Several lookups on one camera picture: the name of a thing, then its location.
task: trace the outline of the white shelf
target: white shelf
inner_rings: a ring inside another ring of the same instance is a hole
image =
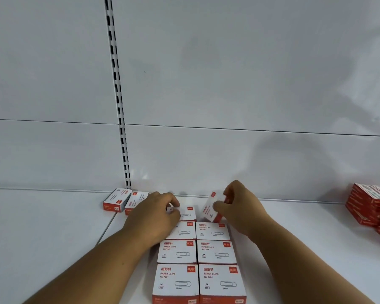
[[[109,193],[0,190],[0,304],[20,304],[92,249]]]
[[[184,205],[196,205],[203,198],[183,198]],[[359,225],[342,204],[263,201],[268,213],[302,240],[348,281],[380,304],[380,235]],[[102,240],[120,230],[126,220],[118,213]],[[242,271],[248,304],[282,303],[269,268],[258,248],[231,228],[237,259]],[[120,303],[151,303],[156,272],[157,247],[147,252],[134,271]]]

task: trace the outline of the person's right hand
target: person's right hand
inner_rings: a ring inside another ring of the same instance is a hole
[[[217,201],[213,208],[240,233],[251,238],[258,229],[271,220],[258,198],[235,180],[224,191],[229,203]]]

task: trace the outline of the brand logo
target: brand logo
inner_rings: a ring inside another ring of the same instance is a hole
[[[237,267],[229,267],[229,273],[238,273]]]

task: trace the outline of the horizontal black line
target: horizontal black line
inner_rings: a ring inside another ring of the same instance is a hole
[[[306,134],[328,134],[328,135],[350,135],[358,137],[380,137],[380,135],[371,134],[351,134],[351,133],[325,133],[325,132],[302,132],[302,131],[278,131],[278,130],[257,130],[257,129],[234,129],[234,128],[214,128],[214,127],[186,127],[186,126],[165,126],[165,125],[142,125],[139,123],[125,123],[125,125],[143,126],[143,127],[166,127],[166,128],[190,128],[190,129],[216,129],[231,131],[255,131],[255,132],[281,132],[281,133],[306,133]]]
[[[57,122],[55,120],[26,120],[26,119],[4,119],[0,120],[12,120],[16,122],[44,122],[44,123],[66,123],[66,124],[97,124],[97,125],[118,125],[118,123],[82,123],[82,122]]]

